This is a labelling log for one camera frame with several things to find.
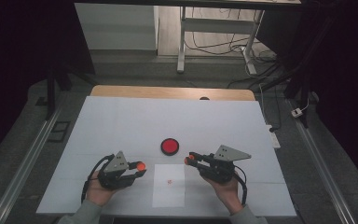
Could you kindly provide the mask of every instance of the orange tip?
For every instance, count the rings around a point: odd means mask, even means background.
[[[138,162],[138,164],[136,164],[136,169],[138,171],[143,171],[146,168],[146,165],[143,162]]]

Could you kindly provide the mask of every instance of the white tabletop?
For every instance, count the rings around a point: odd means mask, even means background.
[[[166,138],[179,142],[179,152],[174,156],[160,151],[160,144]],[[251,159],[234,164],[247,174],[247,203],[256,216],[296,215],[258,102],[95,96],[87,97],[36,213],[74,213],[80,206],[83,183],[93,166],[102,157],[122,150],[127,161],[143,161],[147,171],[131,187],[115,194],[103,214],[227,217],[228,211],[212,187],[196,168],[185,165],[181,168],[184,194],[176,195],[183,197],[183,204],[153,205],[161,196],[154,190],[156,164],[184,164],[189,151],[210,154],[220,145],[252,155]]]

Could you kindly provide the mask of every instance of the paper sheet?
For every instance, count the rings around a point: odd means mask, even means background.
[[[184,207],[185,190],[183,164],[155,165],[153,207]]]

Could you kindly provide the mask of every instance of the red button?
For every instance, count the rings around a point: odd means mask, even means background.
[[[179,143],[173,138],[167,138],[161,143],[161,151],[167,156],[172,156],[179,151]]]

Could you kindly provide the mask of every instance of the wrist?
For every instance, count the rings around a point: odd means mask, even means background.
[[[238,196],[225,199],[223,204],[225,205],[225,207],[227,208],[228,212],[231,215],[234,215],[234,214],[240,212],[240,210],[242,210],[242,208],[243,208]]]

